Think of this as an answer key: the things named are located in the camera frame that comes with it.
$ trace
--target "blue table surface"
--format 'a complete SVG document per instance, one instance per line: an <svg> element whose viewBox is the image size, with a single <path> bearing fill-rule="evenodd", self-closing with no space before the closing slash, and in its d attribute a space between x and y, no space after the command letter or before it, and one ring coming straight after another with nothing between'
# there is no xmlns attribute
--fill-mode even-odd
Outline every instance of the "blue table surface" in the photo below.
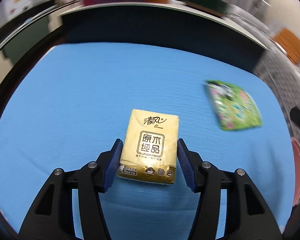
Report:
<svg viewBox="0 0 300 240"><path fill-rule="evenodd" d="M204 87L217 79L241 86L260 109L263 126L222 131ZM290 135L271 90L256 76L200 55L125 43L55 47L24 78L0 119L0 209L18 232L33 199L57 167L76 170L124 140L133 108L180 118L179 138L219 169L243 168L280 226L290 216L294 159ZM113 240L184 240L199 194L179 164L173 185L115 178L100 196ZM76 235L82 238L77 192ZM223 235L222 191L217 237Z"/></svg>

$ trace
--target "ribbed blue pad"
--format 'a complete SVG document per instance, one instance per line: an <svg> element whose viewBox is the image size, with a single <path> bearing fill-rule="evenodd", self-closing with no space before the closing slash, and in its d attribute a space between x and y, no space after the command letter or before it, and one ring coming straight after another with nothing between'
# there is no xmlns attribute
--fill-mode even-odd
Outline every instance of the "ribbed blue pad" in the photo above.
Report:
<svg viewBox="0 0 300 240"><path fill-rule="evenodd" d="M107 191L112 186L112 183L114 181L114 177L119 168L119 161L121 157L122 147L123 147L123 143L120 140L120 142L117 145L117 148L113 152L112 159L105 170L105 178L103 182L103 188L105 191Z"/></svg>
<svg viewBox="0 0 300 240"><path fill-rule="evenodd" d="M187 186L194 191L196 184L195 184L195 177L194 177L194 169L191 165L182 144L178 140L178 160L182 169L183 176L185 177Z"/></svg>

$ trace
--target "white edge of panel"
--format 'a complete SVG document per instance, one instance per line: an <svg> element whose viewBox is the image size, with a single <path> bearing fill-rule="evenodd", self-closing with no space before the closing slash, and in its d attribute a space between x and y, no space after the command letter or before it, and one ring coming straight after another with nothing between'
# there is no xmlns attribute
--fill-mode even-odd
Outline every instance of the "white edge of panel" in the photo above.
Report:
<svg viewBox="0 0 300 240"><path fill-rule="evenodd" d="M230 20L228 18L215 17L215 16L210 15L208 13L205 13L205 12L196 10L194 8L188 7L188 6L184 5L183 3L163 4L163 3L148 3L148 2L119 2L119 3L94 4L94 5L88 5L88 6L80 5L78 7L72 8L68 11L65 11L65 12L59 14L59 16L70 14L70 13L75 12L75 11L88 10L88 9L91 9L91 8L110 7L110 6L126 6L126 5L138 5L138 6L152 6L152 7L170 8L172 10L184 11L184 12L187 12L187 13L198 15L200 17L203 17L203 18L212 20L214 22L220 23L224 26L227 26L228 28L230 28L230 29L232 29L232 30L234 30L238 33L241 33L242 35L246 36L250 40L254 41L255 43L257 43L262 48L264 48L266 50L268 49L256 37L251 35L247 30L245 30L244 28L242 28L240 25L233 22L232 20Z"/></svg>

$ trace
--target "metal pin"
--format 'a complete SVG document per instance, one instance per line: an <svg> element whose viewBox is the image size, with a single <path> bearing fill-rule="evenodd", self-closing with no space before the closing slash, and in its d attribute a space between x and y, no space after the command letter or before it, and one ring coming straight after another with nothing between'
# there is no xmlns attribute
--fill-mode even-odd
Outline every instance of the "metal pin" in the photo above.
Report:
<svg viewBox="0 0 300 240"><path fill-rule="evenodd" d="M95 168L96 166L97 166L96 162L89 162L88 163L88 167L91 168L91 169Z"/></svg>
<svg viewBox="0 0 300 240"><path fill-rule="evenodd" d="M210 163L210 162L203 162L203 163L202 163L202 167L208 169L208 168L211 167L211 163Z"/></svg>
<svg viewBox="0 0 300 240"><path fill-rule="evenodd" d="M246 172L245 172L243 169L238 169L238 170L237 170L237 173L238 173L240 176L243 176L244 174L246 174Z"/></svg>
<svg viewBox="0 0 300 240"><path fill-rule="evenodd" d="M62 173L62 169L60 169L60 168L57 168L53 171L54 175L60 175L61 173Z"/></svg>

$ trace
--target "pink object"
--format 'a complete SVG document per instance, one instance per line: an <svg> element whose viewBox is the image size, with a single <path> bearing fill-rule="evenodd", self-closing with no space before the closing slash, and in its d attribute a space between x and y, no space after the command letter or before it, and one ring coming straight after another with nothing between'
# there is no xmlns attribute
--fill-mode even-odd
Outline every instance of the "pink object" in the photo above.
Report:
<svg viewBox="0 0 300 240"><path fill-rule="evenodd" d="M294 137L291 138L293 156L294 156L294 166L296 173L296 184L294 189L294 199L293 206L295 206L300 198L300 144L298 140Z"/></svg>

